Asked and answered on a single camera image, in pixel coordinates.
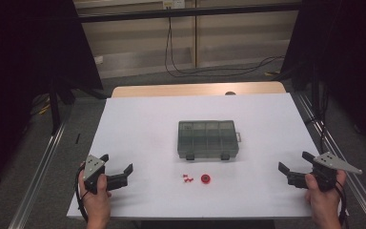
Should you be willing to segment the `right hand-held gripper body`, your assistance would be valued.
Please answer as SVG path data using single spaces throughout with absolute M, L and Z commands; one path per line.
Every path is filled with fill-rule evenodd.
M 343 159 L 327 152 L 325 154 L 315 156 L 312 164 L 312 172 L 317 181 L 318 187 L 321 192 L 327 192 L 336 187 L 336 171 L 342 170 L 353 174 L 361 175 L 362 171 L 357 167 L 349 164 Z M 307 189 L 305 181 L 305 175 L 297 172 L 292 172 L 286 176 L 289 185 L 293 185 L 296 188 Z

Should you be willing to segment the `black stand pole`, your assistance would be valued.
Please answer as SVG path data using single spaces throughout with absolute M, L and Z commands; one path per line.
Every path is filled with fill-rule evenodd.
M 313 75 L 311 79 L 312 87 L 312 109 L 313 122 L 316 125 L 319 133 L 319 152 L 325 152 L 325 119 L 327 111 L 327 88 L 320 84 L 320 70 L 317 62 L 313 64 Z

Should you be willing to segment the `metal floor rail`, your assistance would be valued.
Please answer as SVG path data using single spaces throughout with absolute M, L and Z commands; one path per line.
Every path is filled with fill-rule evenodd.
M 305 124 L 307 127 L 314 127 L 316 138 L 318 140 L 316 148 L 320 154 L 331 153 L 339 157 L 345 162 L 351 160 L 344 154 L 342 149 L 336 142 L 336 139 L 327 128 L 325 121 L 320 120 L 318 115 L 313 111 L 313 105 L 305 93 L 295 94 L 295 102 L 299 103 L 299 109 L 302 114 L 305 114 Z M 366 218 L 366 187 L 362 183 L 361 175 L 347 172 L 348 179 L 346 181 L 348 190 L 352 193 L 352 197 L 357 202 L 356 207 L 363 212 Z
M 18 206 L 8 229 L 24 229 L 31 213 L 32 207 L 37 199 L 42 183 L 56 154 L 65 130 L 66 123 L 62 123 L 51 136 L 48 146 L 39 162 L 36 172 L 30 182 L 26 194 Z

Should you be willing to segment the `person's right hand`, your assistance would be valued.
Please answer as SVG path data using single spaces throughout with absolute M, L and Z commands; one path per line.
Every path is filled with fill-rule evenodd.
M 305 181 L 308 187 L 305 198 L 311 205 L 313 221 L 338 219 L 337 209 L 340 202 L 338 192 L 321 192 L 315 177 L 311 174 L 305 176 Z

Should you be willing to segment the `black curtain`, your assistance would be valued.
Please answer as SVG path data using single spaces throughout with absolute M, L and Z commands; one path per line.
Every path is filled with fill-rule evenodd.
M 325 82 L 366 134 L 366 0 L 301 0 L 281 71 Z
M 0 0 L 0 172 L 38 95 L 103 88 L 77 17 L 73 0 Z

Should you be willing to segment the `person's left hand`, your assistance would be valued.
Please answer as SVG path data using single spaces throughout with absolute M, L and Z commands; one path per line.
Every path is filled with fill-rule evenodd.
M 112 194 L 107 190 L 107 179 L 100 175 L 97 182 L 97 194 L 92 194 L 85 189 L 83 175 L 78 176 L 80 194 L 90 220 L 109 222 L 111 215 L 110 197 Z

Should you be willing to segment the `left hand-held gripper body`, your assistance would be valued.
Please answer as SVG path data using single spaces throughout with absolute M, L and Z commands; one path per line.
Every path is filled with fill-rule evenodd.
M 106 162 L 99 159 L 100 157 L 88 155 L 84 169 L 84 185 L 85 189 L 93 194 L 97 194 L 97 182 L 101 174 L 105 173 Z M 107 190 L 116 190 L 128 185 L 128 178 L 123 172 L 118 175 L 106 176 Z

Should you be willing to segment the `black stand leg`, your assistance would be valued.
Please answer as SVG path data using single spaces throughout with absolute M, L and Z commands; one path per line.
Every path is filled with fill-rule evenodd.
M 55 135 L 61 126 L 61 117 L 58 108 L 58 100 L 66 105 L 72 105 L 75 97 L 71 91 L 71 82 L 67 78 L 53 78 L 49 86 L 49 99 L 51 105 L 52 131 Z

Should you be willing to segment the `clear grey compartment box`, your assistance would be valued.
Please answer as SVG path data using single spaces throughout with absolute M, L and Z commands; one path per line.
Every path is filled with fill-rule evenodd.
M 185 120 L 178 123 L 177 152 L 180 158 L 230 160 L 239 152 L 232 120 Z

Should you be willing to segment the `white table sheet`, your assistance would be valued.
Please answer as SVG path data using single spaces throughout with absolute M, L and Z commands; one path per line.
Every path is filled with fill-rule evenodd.
M 181 120 L 232 120 L 239 152 L 229 161 L 188 161 L 177 153 Z M 308 217 L 305 192 L 278 171 L 308 173 L 316 154 L 289 94 L 111 98 L 91 149 L 109 155 L 110 175 L 133 165 L 128 185 L 112 193 L 117 219 L 288 219 Z M 204 184 L 207 174 L 211 182 Z M 184 179 L 193 178 L 192 182 Z

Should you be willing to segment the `white wall socket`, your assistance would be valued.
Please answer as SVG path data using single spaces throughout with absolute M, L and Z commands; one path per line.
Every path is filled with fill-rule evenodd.
M 163 0 L 164 10 L 184 9 L 185 0 Z

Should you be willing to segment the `black horizontal bar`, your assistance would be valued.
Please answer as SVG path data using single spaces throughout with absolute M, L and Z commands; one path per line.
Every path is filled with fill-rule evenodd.
M 258 13 L 299 10 L 302 4 L 298 3 L 279 3 L 266 5 L 249 5 L 235 7 L 215 7 L 215 8 L 191 8 L 179 10 L 146 10 L 122 13 L 103 13 L 103 14 L 82 14 L 77 17 L 81 23 L 96 23 L 109 21 L 128 21 L 141 19 L 174 18 L 189 16 L 223 15 L 239 13 Z

